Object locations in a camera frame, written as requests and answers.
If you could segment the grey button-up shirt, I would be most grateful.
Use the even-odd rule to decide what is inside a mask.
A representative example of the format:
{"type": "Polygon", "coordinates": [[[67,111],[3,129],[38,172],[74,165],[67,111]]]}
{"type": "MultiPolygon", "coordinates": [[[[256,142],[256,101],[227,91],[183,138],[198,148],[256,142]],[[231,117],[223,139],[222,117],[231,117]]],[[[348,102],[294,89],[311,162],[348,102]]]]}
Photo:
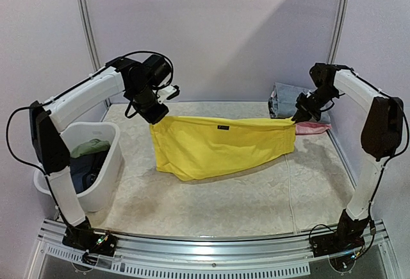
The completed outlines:
{"type": "Polygon", "coordinates": [[[295,105],[297,102],[297,97],[300,93],[310,93],[311,90],[297,87],[293,85],[287,85],[283,83],[274,83],[273,91],[270,97],[275,97],[277,99],[278,105],[278,118],[285,119],[293,117],[297,111],[295,105]]]}

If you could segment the yellow shorts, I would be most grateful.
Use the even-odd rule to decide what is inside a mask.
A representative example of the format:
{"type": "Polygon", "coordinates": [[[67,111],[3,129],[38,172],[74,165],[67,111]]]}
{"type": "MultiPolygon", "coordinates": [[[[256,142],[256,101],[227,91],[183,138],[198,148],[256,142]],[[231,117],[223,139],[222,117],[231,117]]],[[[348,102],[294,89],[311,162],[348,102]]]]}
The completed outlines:
{"type": "Polygon", "coordinates": [[[290,119],[166,116],[150,127],[156,168],[181,181],[253,169],[295,149],[290,119]]]}

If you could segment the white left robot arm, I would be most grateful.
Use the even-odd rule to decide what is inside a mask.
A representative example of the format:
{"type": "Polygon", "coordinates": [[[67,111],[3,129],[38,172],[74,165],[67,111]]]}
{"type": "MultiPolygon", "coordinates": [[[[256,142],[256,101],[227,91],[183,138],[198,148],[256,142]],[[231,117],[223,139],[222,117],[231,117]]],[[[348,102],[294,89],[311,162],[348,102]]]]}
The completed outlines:
{"type": "Polygon", "coordinates": [[[130,119],[140,115],[149,124],[159,123],[167,114],[164,102],[179,95],[172,86],[174,66],[170,58],[153,51],[146,52],[143,62],[131,54],[116,57],[97,72],[45,103],[29,106],[31,141],[51,196],[58,206],[71,240],[81,249],[95,244],[95,235],[82,224],[86,215],[76,196],[70,177],[70,152],[61,133],[78,117],[117,94],[129,101],[130,119]]]}

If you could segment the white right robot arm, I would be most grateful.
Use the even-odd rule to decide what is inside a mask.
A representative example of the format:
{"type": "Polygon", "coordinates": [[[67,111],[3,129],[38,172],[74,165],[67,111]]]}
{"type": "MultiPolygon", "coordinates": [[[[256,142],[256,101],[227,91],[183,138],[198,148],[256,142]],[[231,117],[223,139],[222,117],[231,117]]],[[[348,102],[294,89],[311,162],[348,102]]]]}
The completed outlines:
{"type": "Polygon", "coordinates": [[[397,155],[402,143],[404,104],[400,98],[374,87],[346,65],[316,63],[309,75],[316,89],[298,95],[293,122],[320,120],[325,105],[342,95],[366,112],[361,131],[363,166],[352,199],[344,210],[352,222],[366,220],[386,164],[397,155]]]}

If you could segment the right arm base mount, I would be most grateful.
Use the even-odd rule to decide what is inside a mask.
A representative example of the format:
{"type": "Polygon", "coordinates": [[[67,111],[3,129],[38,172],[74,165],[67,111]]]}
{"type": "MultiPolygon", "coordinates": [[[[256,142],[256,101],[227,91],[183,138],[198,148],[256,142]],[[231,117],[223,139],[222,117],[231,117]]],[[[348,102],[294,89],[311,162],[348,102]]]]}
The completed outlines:
{"type": "Polygon", "coordinates": [[[360,253],[364,252],[366,242],[363,233],[367,227],[370,228],[371,236],[375,236],[375,221],[369,217],[356,222],[343,219],[335,230],[325,224],[317,224],[309,231],[308,235],[313,256],[322,257],[336,253],[348,253],[357,248],[359,248],[360,253]],[[329,233],[313,235],[313,231],[319,227],[328,229],[329,233]]]}

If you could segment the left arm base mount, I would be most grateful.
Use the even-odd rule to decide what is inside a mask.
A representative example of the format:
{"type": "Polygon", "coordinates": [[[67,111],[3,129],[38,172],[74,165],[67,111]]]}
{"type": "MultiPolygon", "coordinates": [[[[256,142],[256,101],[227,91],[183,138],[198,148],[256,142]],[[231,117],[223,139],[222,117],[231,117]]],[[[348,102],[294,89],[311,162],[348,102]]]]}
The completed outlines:
{"type": "Polygon", "coordinates": [[[68,225],[62,244],[89,254],[113,257],[118,238],[108,230],[93,228],[88,219],[77,226],[68,225]]]}

